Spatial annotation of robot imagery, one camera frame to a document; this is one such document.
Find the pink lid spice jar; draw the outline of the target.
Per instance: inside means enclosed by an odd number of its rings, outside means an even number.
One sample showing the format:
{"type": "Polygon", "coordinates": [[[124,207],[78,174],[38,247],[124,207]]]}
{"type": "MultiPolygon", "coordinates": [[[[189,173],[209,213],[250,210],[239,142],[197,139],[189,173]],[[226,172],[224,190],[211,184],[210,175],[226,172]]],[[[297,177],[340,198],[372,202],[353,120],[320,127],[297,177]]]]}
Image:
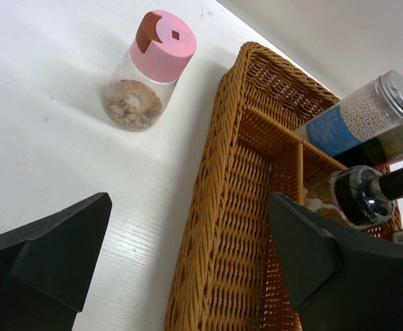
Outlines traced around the pink lid spice jar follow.
{"type": "Polygon", "coordinates": [[[126,130],[152,127],[195,51],[194,33],[182,19],[164,10],[147,12],[103,93],[109,118],[126,130]]]}

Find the tall dark sauce bottle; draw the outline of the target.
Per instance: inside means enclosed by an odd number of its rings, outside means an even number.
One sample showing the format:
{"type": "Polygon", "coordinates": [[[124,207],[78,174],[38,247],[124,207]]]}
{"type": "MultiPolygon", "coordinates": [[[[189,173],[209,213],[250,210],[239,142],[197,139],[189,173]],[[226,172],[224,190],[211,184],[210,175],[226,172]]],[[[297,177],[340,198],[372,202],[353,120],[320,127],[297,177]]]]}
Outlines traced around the tall dark sauce bottle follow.
{"type": "Polygon", "coordinates": [[[365,165],[372,168],[403,161],[403,123],[383,130],[352,148],[333,147],[327,154],[347,167],[365,165]]]}

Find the black cap brown spice bottle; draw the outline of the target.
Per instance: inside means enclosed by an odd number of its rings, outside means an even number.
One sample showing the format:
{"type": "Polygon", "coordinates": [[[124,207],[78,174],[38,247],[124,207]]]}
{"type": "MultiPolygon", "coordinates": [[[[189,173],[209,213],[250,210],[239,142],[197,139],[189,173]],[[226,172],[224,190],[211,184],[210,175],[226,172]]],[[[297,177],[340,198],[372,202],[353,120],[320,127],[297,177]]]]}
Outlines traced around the black cap brown spice bottle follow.
{"type": "Polygon", "coordinates": [[[350,228],[387,222],[403,199],[403,168],[388,174],[358,165],[304,185],[304,206],[350,228]]]}

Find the blue label silver cap jar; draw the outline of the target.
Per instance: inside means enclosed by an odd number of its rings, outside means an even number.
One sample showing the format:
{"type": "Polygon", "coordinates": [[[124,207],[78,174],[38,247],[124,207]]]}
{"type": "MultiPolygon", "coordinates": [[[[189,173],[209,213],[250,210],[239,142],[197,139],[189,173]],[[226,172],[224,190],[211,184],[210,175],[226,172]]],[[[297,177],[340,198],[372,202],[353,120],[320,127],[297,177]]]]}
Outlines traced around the blue label silver cap jar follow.
{"type": "Polygon", "coordinates": [[[380,75],[294,133],[331,157],[403,124],[403,76],[380,75]]]}

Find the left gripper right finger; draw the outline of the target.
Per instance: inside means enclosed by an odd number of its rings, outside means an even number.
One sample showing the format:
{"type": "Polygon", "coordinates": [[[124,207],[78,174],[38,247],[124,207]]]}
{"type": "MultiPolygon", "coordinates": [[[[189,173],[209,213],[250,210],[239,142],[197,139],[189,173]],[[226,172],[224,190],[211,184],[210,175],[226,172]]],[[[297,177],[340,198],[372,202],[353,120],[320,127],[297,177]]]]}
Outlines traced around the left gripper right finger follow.
{"type": "Polygon", "coordinates": [[[293,311],[304,330],[403,330],[403,245],[267,198],[293,311]]]}

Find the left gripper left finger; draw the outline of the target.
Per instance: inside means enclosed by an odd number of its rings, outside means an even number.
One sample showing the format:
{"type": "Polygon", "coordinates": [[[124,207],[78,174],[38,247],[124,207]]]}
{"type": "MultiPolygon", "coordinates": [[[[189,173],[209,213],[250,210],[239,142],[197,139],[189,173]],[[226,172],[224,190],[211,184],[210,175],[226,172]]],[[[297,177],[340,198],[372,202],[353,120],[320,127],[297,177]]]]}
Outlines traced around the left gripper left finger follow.
{"type": "Polygon", "coordinates": [[[112,201],[94,194],[0,234],[0,330],[71,330],[82,312],[112,201]]]}

